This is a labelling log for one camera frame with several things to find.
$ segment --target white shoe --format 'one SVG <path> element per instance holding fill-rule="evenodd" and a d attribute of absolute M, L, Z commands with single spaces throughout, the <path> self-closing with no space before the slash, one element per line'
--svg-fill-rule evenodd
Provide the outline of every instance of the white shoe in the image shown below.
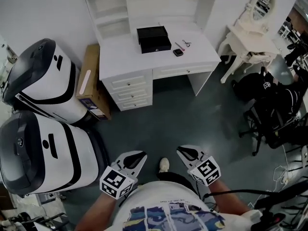
<path fill-rule="evenodd" d="M 168 172 L 170 167 L 168 158 L 163 158 L 159 163 L 159 173 Z"/>

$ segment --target graphic t-shirt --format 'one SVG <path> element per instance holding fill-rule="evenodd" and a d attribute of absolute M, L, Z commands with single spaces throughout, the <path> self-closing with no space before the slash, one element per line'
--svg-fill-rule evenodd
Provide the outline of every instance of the graphic t-shirt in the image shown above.
<path fill-rule="evenodd" d="M 249 231 L 246 217 L 210 212 L 190 189 L 155 181 L 130 194 L 107 231 Z"/>

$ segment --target white vanity table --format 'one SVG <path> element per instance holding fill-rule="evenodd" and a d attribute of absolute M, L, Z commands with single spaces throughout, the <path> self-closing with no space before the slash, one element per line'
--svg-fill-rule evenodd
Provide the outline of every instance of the white vanity table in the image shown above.
<path fill-rule="evenodd" d="M 220 62 L 204 34 L 214 0 L 86 2 L 101 46 L 99 79 L 121 111 L 152 105 L 154 79 L 188 75 L 197 95 Z M 166 28 L 170 51 L 141 53 L 136 29 L 151 26 Z M 175 42 L 183 56 L 173 54 Z"/>
<path fill-rule="evenodd" d="M 229 63 L 232 55 L 235 54 L 236 58 L 227 73 L 221 78 L 222 84 L 242 63 L 250 63 L 248 67 L 250 68 L 254 64 L 265 62 L 265 66 L 268 67 L 276 56 L 280 54 L 274 42 L 266 34 L 269 30 L 267 26 L 268 19 L 275 13 L 275 0 L 269 0 L 268 12 L 265 15 L 259 14 L 261 11 L 261 8 L 259 8 L 260 2 L 262 1 L 251 0 L 235 25 L 228 26 L 230 33 L 221 43 L 218 55 L 223 55 L 229 45 L 231 51 L 227 53 L 229 59 L 226 63 Z"/>

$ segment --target gray floor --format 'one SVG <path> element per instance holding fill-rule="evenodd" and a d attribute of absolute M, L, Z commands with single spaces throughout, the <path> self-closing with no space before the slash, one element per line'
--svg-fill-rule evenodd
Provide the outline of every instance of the gray floor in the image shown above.
<path fill-rule="evenodd" d="M 176 147 L 194 144 L 214 156 L 221 168 L 221 179 L 231 189 L 272 191 L 275 188 L 274 168 L 286 165 L 283 149 L 273 150 L 261 144 L 260 153 L 252 157 L 255 139 L 249 135 L 239 138 L 238 132 L 248 129 L 243 112 L 249 106 L 236 99 L 230 85 L 233 78 L 239 80 L 243 76 L 242 69 L 224 85 L 220 83 L 228 67 L 220 64 L 197 97 L 186 76 L 155 80 L 153 106 L 114 111 L 111 121 L 99 122 L 96 129 L 105 141 L 111 161 L 123 152 L 143 150 L 148 154 L 148 160 L 138 177 L 140 183 L 157 180 L 155 175 L 162 157 L 170 160 L 170 171 L 193 182 L 176 154 Z M 260 66 L 255 66 L 249 72 L 259 70 Z M 270 71 L 283 84 L 291 83 L 291 74 L 281 64 L 274 63 Z M 298 155 L 299 152 L 294 152 L 288 155 L 288 160 L 298 160 Z M 207 192 L 202 185 L 199 189 L 201 194 Z M 99 194 L 98 186 L 65 194 L 64 207 L 72 223 L 80 220 Z M 258 196 L 243 193 L 239 197 L 248 204 L 254 203 Z"/>

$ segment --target cardboard box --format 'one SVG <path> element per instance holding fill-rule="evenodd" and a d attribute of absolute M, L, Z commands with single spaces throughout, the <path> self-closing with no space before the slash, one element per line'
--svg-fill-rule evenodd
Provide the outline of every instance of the cardboard box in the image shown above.
<path fill-rule="evenodd" d="M 98 79 L 100 45 L 88 45 L 81 67 L 76 97 L 99 120 L 111 119 L 108 92 Z"/>

